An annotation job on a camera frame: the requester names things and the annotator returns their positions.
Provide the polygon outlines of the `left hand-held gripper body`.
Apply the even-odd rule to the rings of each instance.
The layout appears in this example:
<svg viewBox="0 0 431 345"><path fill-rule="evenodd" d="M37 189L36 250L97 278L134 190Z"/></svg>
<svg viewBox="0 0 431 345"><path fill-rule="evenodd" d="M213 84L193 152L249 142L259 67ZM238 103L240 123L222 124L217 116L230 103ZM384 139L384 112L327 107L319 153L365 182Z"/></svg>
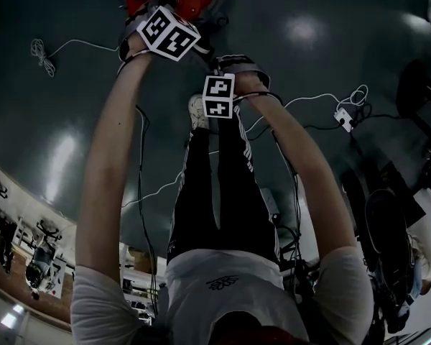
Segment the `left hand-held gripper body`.
<svg viewBox="0 0 431 345"><path fill-rule="evenodd" d="M200 40L197 28L164 6L156 7L152 13L145 12L130 21L119 40L119 57L127 53L128 39L137 33L148 52L180 61Z"/></svg>

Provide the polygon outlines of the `white power strip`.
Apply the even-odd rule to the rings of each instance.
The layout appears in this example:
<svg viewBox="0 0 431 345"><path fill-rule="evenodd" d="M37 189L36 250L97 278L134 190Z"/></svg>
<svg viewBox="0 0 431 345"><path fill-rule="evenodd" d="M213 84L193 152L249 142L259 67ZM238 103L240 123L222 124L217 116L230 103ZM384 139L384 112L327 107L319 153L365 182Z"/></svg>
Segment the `white power strip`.
<svg viewBox="0 0 431 345"><path fill-rule="evenodd" d="M339 127L343 128L346 132L351 133L353 131L355 121L343 107L337 107L333 117L338 122Z"/></svg>

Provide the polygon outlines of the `black office chair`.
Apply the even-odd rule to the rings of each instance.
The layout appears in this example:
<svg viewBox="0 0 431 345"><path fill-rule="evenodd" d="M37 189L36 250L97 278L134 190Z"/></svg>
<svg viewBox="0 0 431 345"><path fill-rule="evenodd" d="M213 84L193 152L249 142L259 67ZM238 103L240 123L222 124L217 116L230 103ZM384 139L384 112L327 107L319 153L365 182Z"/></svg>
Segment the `black office chair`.
<svg viewBox="0 0 431 345"><path fill-rule="evenodd" d="M412 120L431 139L430 125L421 119L418 111L431 103L431 78L420 60L413 60L402 71L397 87L396 105L402 118Z"/></svg>

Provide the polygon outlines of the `person's right forearm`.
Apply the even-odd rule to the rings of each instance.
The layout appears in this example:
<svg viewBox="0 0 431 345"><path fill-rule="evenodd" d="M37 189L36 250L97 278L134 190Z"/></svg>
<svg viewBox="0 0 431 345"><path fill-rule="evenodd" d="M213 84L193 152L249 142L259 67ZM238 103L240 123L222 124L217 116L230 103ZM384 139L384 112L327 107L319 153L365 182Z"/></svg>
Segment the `person's right forearm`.
<svg viewBox="0 0 431 345"><path fill-rule="evenodd" d="M247 95L250 104L274 130L287 159L298 173L317 241L320 258L338 249L357 247L351 216L333 172L318 145L275 98L255 72L236 75L235 94Z"/></svg>

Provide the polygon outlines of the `person's left forearm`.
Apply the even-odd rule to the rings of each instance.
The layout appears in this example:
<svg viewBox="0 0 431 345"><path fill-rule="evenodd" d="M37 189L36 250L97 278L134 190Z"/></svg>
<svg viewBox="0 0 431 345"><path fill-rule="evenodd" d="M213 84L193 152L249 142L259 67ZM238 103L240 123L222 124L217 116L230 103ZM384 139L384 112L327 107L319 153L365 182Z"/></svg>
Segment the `person's left forearm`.
<svg viewBox="0 0 431 345"><path fill-rule="evenodd" d="M139 88L152 61L130 55L106 99L85 166L75 263L119 282L119 233Z"/></svg>

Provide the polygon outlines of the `person's white shoe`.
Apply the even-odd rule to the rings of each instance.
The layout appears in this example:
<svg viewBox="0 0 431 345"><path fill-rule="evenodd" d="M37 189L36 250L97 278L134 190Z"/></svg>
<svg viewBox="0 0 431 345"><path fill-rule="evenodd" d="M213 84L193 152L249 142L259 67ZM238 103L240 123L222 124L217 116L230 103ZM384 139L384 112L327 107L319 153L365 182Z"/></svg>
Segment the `person's white shoe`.
<svg viewBox="0 0 431 345"><path fill-rule="evenodd" d="M192 130L195 129L210 129L209 120L205 116L203 99L201 94L191 96L188 101L188 112L190 115Z"/></svg>

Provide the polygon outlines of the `person's white flower-print T-shirt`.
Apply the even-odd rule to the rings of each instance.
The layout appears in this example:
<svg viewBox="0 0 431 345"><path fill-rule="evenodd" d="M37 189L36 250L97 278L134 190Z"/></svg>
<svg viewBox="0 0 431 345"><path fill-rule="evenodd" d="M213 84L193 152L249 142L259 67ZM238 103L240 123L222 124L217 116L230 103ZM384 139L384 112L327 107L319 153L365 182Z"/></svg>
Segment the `person's white flower-print T-shirt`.
<svg viewBox="0 0 431 345"><path fill-rule="evenodd" d="M315 294L302 305L285 291L278 266L249 252L185 252L168 264L165 280L162 327L172 345L208 345L216 323L232 312L299 339L361 345L374 310L371 283L353 247L322 260ZM139 343L140 321L119 284L84 266L75 270L71 325L75 345Z"/></svg>

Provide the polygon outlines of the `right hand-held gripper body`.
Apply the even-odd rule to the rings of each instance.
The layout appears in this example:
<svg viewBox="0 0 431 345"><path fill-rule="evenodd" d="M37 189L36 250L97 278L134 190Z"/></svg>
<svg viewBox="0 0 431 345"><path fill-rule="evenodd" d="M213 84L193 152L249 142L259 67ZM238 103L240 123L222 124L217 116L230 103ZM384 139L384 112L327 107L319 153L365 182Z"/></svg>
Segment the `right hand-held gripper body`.
<svg viewBox="0 0 431 345"><path fill-rule="evenodd" d="M236 74L254 72L263 85L269 88L270 77L245 55L224 55L217 57L205 77L202 101L203 111L208 118L231 119Z"/></svg>

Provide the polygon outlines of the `black padded chair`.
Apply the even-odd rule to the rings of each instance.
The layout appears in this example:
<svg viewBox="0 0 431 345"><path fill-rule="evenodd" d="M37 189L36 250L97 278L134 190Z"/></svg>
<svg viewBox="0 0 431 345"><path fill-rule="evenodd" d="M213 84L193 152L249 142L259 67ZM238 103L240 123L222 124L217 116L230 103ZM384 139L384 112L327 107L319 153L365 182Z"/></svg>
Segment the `black padded chair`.
<svg viewBox="0 0 431 345"><path fill-rule="evenodd" d="M371 271L385 295L401 305L414 281L414 257L402 206L390 190L378 189L366 202L365 218L375 255Z"/></svg>

